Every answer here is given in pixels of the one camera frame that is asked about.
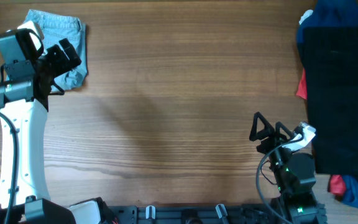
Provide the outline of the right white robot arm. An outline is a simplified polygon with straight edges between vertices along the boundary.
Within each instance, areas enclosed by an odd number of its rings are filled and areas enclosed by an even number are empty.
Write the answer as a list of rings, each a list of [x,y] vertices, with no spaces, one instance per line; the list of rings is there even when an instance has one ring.
[[[259,140],[257,152],[263,155],[256,171],[255,184],[262,203],[279,223],[328,222],[325,206],[313,193],[316,183],[315,164],[311,154],[301,152],[316,136],[316,129],[306,122],[290,131],[281,122],[271,125],[256,112],[250,130],[250,141]],[[262,167],[269,163],[280,196],[266,201],[260,188]]]

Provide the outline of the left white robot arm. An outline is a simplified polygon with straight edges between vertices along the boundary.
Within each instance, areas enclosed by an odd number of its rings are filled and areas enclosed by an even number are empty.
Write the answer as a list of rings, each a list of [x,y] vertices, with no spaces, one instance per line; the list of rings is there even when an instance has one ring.
[[[115,223],[101,198],[68,208],[51,202],[44,171],[48,98],[64,95],[55,78],[81,64],[67,39],[44,48],[38,28],[0,34],[2,161],[0,223]]]

